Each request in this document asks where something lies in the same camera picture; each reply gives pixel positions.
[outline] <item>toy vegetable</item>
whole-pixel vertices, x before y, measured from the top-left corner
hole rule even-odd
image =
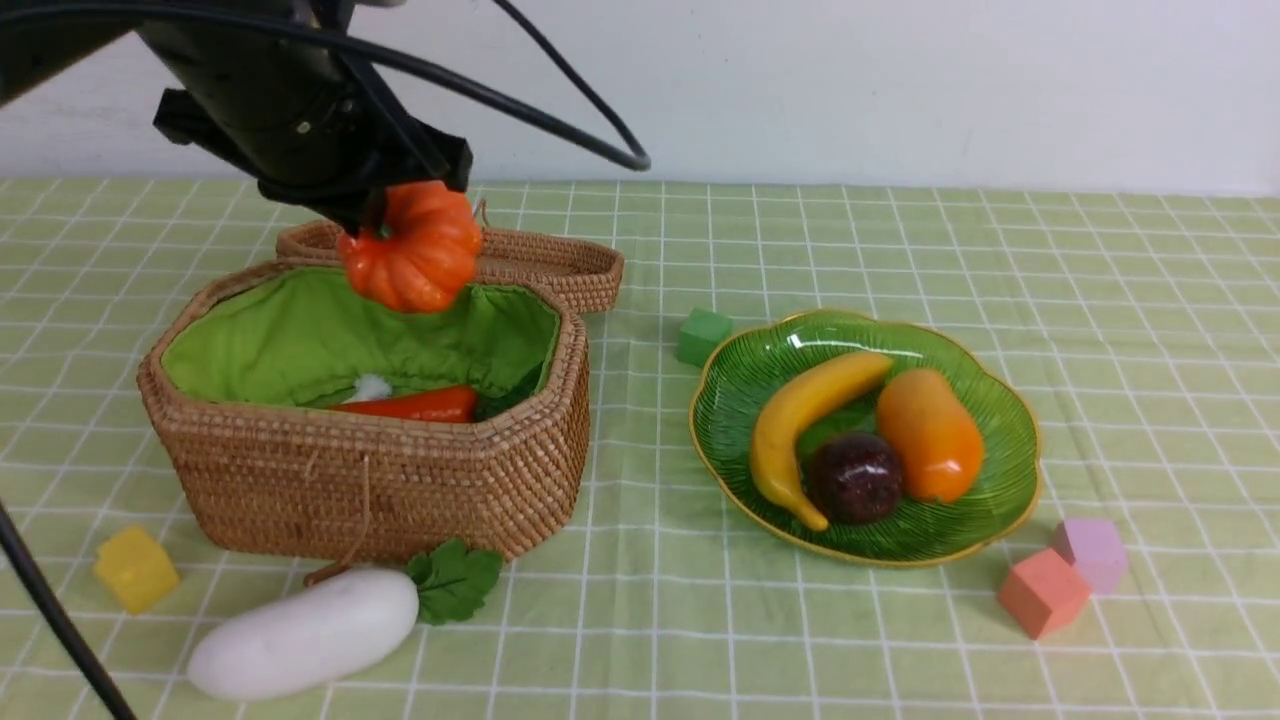
[[[475,279],[484,237],[466,195],[440,181],[389,187],[383,223],[338,238],[347,282],[362,297],[398,313],[439,313]]]
[[[479,393],[471,386],[452,386],[388,400],[343,402],[330,410],[424,423],[470,423],[475,418],[479,400]]]
[[[454,538],[404,570],[360,568],[214,628],[187,678],[202,693],[257,702],[300,693],[381,662],[424,621],[467,620],[498,583],[502,556]]]

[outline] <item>purple cube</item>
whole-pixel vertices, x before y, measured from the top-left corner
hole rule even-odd
[[[1120,530],[1111,520],[1071,518],[1053,533],[1053,550],[1088,580],[1097,594],[1116,589],[1129,571]]]

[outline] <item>orange pumpkin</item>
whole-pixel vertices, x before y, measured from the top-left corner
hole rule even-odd
[[[440,181],[387,188],[383,228],[342,233],[347,282],[398,313],[447,310],[475,279],[484,236],[466,195]]]

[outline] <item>table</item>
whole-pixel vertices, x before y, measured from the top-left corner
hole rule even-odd
[[[219,619],[315,565],[195,524],[133,373],[187,299],[311,218],[229,181],[0,181],[0,497],[142,717],[1172,720],[1280,716],[1280,200],[681,183],[484,184],[500,227],[627,256],[589,318],[594,450],[568,529],[470,623],[261,706],[182,676]],[[796,551],[690,447],[695,306],[740,327],[817,305],[932,325],[1033,406],[1047,488],[942,568]],[[1132,571],[1032,643],[993,592],[1060,518],[1120,527]],[[127,619],[90,571],[128,524],[183,574]],[[105,716],[12,571],[0,716]]]

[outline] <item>white wall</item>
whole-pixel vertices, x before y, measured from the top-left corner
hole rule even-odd
[[[1280,193],[1280,0],[518,0],[632,126],[654,179]],[[608,126],[484,0],[356,35]],[[634,177],[389,74],[475,177]],[[227,174],[150,120],[132,38],[0,113],[0,174]]]

